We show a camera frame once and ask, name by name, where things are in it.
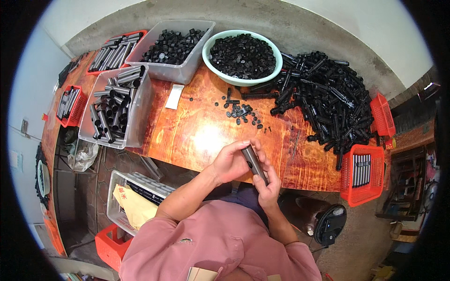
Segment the white plastic basket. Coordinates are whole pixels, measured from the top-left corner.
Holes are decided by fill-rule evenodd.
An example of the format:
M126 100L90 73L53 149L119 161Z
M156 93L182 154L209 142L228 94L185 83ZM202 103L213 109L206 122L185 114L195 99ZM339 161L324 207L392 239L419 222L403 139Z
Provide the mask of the white plastic basket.
M129 234L135 236L136 233L138 233L138 230L130 225L130 222L128 221L125 212L121 210L119 202L113 195L116 184L125 186L126 181L134 183L161 198L166 198L175 189L165 184L157 183L155 180L148 178L138 172L129 174L129 173L121 173L116 170L112 171L111 180L109 182L108 205L106 209L106 215L111 221L117 224L120 228L122 228Z

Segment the yellow envelope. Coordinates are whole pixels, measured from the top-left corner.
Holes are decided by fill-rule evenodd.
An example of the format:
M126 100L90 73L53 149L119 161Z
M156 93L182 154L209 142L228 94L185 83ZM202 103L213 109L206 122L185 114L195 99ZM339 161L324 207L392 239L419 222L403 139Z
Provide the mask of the yellow envelope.
M153 218L158 209L158 206L134 192L129 185L123 187L116 184L112 194L125 210L131 226L137 230L149 219Z

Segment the plastic bag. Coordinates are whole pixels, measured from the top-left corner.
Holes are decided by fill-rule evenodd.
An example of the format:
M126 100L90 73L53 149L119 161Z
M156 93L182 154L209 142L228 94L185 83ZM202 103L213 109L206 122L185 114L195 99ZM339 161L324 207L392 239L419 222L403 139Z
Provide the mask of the plastic bag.
M92 163L95 161L97 153L99 152L99 145L96 143L79 140L78 151L76 152L75 157L75 166L73 166L74 152L75 147L70 149L70 154L67 155L68 164L72 170L76 172L84 172L87 168L91 167Z

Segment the red plastic basket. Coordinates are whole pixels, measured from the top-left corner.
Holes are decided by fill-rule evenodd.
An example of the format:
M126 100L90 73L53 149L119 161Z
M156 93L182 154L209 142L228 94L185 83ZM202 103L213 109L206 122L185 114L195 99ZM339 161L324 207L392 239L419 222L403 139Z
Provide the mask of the red plastic basket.
M64 91L70 90L70 87L74 87L75 89L80 89L80 92L78 93L78 96L75 98L75 103L73 104L72 111L70 112L69 118L63 118L60 120L56 116L56 121L61 123L61 125L66 128L67 126L77 126L78 121L80 120L81 115L84 112L86 103L87 103L87 96L83 93L83 89L81 86L77 85L68 85Z
M370 108L375 119L378 135L392 138L395 135L395 125L386 98L377 93L377 96L370 102Z
M370 181L367 185L352 188L353 155L371 156ZM348 201L350 207L355 207L378 198L383 191L384 152L382 147L355 144L342 159L341 197Z
M142 37L144 37L145 34L147 34L148 31L145 30L145 29L142 29L142 30L136 30L136 31L133 31L133 32L128 32L128 33L118 34L118 35L115 35L115 36L113 36L113 37L120 36L120 35L128 36L128 35L135 34L135 33L138 33L138 32L142 32L142 33L143 33ZM98 49L97 52L95 52L95 54L92 56L92 60L94 60L95 56L97 55L97 53L98 53L99 51L100 51L100 49ZM91 65L91 63L92 63L92 60L91 60L91 61L89 62L89 64L87 65L86 75L95 75L95 76L98 76L100 73L102 73L102 72L104 72L104 71L108 71L108 70L102 70L102 71L88 72L89 67L90 67L90 65ZM122 64L119 68L129 67L129 66L130 66L129 64L124 63L124 64Z

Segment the hand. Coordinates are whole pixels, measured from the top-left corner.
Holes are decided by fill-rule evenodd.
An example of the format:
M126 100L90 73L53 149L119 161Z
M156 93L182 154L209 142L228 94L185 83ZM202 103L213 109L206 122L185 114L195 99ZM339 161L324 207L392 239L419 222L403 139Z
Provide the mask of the hand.
M258 202L263 210L277 207L278 208L278 195L281 188L281 180L275 172L275 168L269 165L268 169L263 167L263 170L267 172L269 176L269 185L266 186L264 180L259 175L253 175L253 184L259 192Z
M268 168L270 162L266 157L266 153L262 150L258 139L251 138L249 140L236 141L223 147L211 165L220 183L229 183L250 170L244 154L241 152L241 149L249 144L252 144L261 166Z

